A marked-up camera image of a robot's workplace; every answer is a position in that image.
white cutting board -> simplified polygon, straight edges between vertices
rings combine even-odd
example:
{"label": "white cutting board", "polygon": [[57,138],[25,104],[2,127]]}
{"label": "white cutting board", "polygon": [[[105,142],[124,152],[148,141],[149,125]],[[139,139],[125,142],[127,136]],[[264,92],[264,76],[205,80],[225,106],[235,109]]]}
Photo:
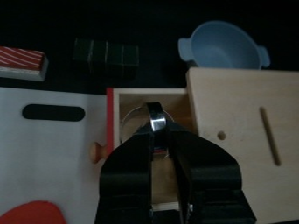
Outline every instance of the white cutting board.
{"label": "white cutting board", "polygon": [[[77,106],[79,122],[28,120],[30,103]],[[107,97],[0,87],[0,215],[32,200],[48,200],[69,224],[93,223],[100,164],[89,144],[107,142]]]}
{"label": "white cutting board", "polygon": [[[299,220],[299,72],[192,68],[187,80],[199,134],[237,160],[256,223]],[[280,166],[259,107],[265,108]]]}

dark background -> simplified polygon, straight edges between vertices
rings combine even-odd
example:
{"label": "dark background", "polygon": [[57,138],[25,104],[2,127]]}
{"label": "dark background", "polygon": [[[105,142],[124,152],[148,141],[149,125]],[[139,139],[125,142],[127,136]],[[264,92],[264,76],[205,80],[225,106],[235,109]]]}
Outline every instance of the dark background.
{"label": "dark background", "polygon": [[[299,71],[295,1],[52,0],[1,1],[0,46],[42,51],[44,82],[0,78],[0,86],[89,94],[115,88],[184,88],[177,40],[209,20],[239,26],[265,46],[271,70]],[[75,38],[139,46],[133,80],[89,78],[70,70]]]}

wooden panel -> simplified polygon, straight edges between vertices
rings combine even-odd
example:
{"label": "wooden panel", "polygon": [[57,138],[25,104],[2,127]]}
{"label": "wooden panel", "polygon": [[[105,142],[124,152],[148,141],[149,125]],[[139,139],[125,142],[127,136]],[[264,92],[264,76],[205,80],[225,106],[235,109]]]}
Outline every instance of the wooden panel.
{"label": "wooden panel", "polygon": [[299,219],[299,73],[191,68],[187,80],[199,135],[237,160],[257,223]]}

red shape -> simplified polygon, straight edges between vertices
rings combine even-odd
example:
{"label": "red shape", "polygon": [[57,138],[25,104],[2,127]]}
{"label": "red shape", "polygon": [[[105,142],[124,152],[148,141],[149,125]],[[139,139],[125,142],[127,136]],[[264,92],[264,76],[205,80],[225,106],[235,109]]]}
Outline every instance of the red shape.
{"label": "red shape", "polygon": [[0,67],[40,71],[42,60],[42,52],[0,46]]}
{"label": "red shape", "polygon": [[66,224],[61,210],[49,201],[22,204],[0,216],[0,224]]}

wooden box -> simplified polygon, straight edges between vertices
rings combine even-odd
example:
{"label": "wooden box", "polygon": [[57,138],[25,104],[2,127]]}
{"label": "wooden box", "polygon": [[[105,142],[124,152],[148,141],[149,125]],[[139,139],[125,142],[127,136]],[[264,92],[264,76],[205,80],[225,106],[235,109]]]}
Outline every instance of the wooden box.
{"label": "wooden box", "polygon": [[[187,88],[107,91],[108,150],[120,144],[120,122],[127,113],[144,102],[160,102],[173,120],[237,160],[256,223],[297,220],[299,73],[193,67],[187,83]],[[179,208],[169,160],[153,161],[153,169],[159,169],[156,176],[153,171],[155,209]],[[155,183],[161,181],[164,189],[156,191]]]}

